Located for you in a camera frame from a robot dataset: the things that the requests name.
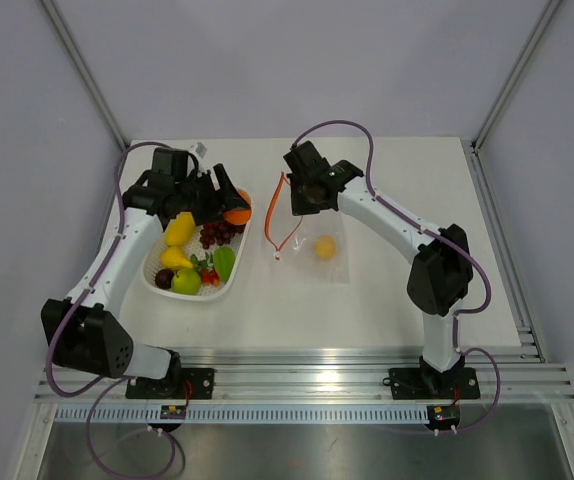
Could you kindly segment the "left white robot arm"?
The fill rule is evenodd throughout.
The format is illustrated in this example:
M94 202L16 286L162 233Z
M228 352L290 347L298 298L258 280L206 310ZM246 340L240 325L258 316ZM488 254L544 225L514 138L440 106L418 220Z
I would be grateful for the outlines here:
M193 150L157 141L147 145L153 150L151 168L126 191L114 191L114 235L67 296L47 300L41 310L48 342L46 379L63 398L79 396L109 378L146 379L158 396L175 396L185 385L179 354L135 341L120 323L130 283L179 214L190 213L202 225L253 208L222 164L205 170Z

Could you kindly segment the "orange fruit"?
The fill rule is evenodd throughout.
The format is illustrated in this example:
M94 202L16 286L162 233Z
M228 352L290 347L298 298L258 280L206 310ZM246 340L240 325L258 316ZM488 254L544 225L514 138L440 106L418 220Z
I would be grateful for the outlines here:
M231 225L244 226L249 222L252 216L251 199L242 189L238 189L238 193L247 202L247 207L226 212L223 214L223 219Z

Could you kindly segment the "purple grape bunch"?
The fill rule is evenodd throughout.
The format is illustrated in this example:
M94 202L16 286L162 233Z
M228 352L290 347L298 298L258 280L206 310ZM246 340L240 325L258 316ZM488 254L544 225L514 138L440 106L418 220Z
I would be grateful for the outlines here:
M205 224L200 229L199 241L204 250L214 245L218 247L229 245L244 230L244 225L234 225L227 221Z

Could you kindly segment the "yellow peach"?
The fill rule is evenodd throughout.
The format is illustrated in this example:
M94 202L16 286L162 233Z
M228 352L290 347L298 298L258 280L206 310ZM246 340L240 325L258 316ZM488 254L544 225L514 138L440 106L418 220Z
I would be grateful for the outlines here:
M321 235L314 242L314 253L320 260L333 259L337 254L337 244L333 236Z

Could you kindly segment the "clear zip top bag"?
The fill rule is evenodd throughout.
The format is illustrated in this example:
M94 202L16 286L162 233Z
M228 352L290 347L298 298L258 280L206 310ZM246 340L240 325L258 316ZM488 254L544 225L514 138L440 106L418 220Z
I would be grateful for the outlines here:
M269 201L263 234L272 250L272 269L285 280L318 286L350 282L346 230L340 214L331 210L294 216L285 173L280 174ZM314 242L321 235L333 236L336 241L337 254L331 260L320 260L314 253Z

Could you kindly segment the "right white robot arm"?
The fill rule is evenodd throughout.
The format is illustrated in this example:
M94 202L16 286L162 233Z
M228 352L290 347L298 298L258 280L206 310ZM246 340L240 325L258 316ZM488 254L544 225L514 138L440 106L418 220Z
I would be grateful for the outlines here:
M310 141L292 145L284 160L294 215L340 212L378 234L408 261L406 292L422 312L424 330L417 383L432 396L445 395L464 367L455 337L456 316L473 278L464 230L456 224L447 229L424 226L409 210L380 195L360 168L347 160L330 164Z

